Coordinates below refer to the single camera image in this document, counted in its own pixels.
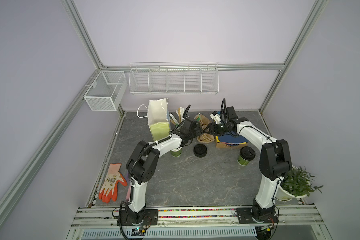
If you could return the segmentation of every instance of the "potted plant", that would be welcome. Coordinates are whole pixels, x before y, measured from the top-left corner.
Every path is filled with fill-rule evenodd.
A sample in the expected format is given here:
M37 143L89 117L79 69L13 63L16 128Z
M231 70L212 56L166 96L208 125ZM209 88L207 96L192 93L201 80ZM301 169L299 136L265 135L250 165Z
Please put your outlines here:
M302 167L292 167L292 169L284 177L284 180L279 185L279 190L276 194L276 199L280 201L289 201L293 198L303 198L309 196L311 192L318 190L321 192L321 185L312 186L315 176L312 176L306 169Z

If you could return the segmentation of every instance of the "green plant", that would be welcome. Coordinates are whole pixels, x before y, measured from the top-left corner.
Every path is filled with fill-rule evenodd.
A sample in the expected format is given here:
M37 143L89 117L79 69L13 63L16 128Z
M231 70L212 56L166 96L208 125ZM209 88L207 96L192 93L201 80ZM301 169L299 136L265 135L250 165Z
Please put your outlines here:
M323 187L323 185L320 187L312 186L314 181L313 177L315 176L312 176L305 168L302 169L300 166L298 168L295 167L287 173L280 186L295 197L305 194L309 196L309 194L315 190L321 192L320 188Z

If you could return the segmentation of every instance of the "wire basket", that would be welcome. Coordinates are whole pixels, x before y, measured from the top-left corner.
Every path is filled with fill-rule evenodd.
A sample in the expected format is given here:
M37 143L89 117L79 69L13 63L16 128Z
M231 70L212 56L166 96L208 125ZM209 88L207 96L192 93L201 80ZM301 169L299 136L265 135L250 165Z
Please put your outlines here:
M117 111L127 84L123 71L100 71L84 99L91 110Z
M216 94L217 65L131 68L129 90L132 94Z

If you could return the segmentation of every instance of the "white wall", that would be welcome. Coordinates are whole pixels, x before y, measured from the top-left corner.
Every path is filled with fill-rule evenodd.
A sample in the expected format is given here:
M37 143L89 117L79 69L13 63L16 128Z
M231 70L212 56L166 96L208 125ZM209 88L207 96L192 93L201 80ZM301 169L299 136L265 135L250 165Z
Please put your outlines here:
M93 71L59 0L0 1L0 199Z
M332 238L360 239L360 0L329 2L264 115L324 185L309 200Z
M104 65L282 63L314 0L75 0Z
M171 110L186 108L188 104L191 109L205 110L220 109L221 101L226 98L227 105L235 109L259 109L277 74L277 70L220 71L218 94L132 95L128 88L121 105L124 110L136 111L141 104L148 106L149 100L168 98Z
M117 112L83 103L0 231L0 240L67 237L85 207L117 122Z

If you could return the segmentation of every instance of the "orange and white glove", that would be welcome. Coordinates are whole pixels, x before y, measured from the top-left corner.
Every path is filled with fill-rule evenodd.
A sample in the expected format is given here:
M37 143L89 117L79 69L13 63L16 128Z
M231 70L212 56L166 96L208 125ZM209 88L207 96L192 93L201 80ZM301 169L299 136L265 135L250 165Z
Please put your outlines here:
M123 186L127 186L127 181L119 172L121 163L110 164L106 179L100 189L99 199L103 202L109 203L110 199L114 202L117 199L117 183L121 182Z

